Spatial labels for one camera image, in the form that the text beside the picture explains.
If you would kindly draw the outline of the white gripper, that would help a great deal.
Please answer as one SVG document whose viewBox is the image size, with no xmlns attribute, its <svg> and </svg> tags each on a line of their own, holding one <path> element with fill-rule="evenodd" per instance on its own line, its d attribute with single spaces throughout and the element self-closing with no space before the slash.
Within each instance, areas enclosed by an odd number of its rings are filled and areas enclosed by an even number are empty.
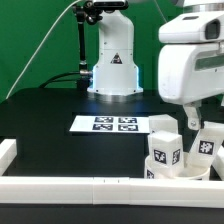
<svg viewBox="0 0 224 224">
<path fill-rule="evenodd" d="M 188 128 L 199 130 L 198 100 L 224 93 L 224 13 L 181 14 L 159 29 L 159 40 L 159 94 L 185 104 Z"/>
</svg>

